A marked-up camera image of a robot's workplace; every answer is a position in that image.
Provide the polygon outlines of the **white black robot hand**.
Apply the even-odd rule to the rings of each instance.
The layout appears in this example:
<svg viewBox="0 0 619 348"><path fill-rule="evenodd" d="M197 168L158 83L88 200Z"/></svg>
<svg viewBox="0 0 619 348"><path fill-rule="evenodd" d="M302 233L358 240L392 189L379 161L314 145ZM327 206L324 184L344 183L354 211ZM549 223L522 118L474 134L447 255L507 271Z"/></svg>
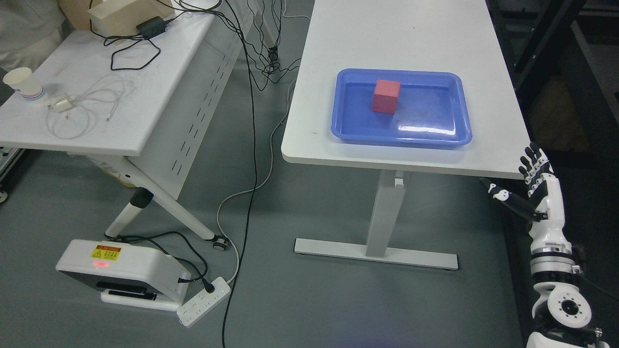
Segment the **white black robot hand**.
<svg viewBox="0 0 619 348"><path fill-rule="evenodd" d="M487 178L480 181L487 193L529 224L530 251L572 255L572 244L563 234L565 212L559 179L548 156L536 143L525 148L519 172L528 186L527 198L510 192Z"/></svg>

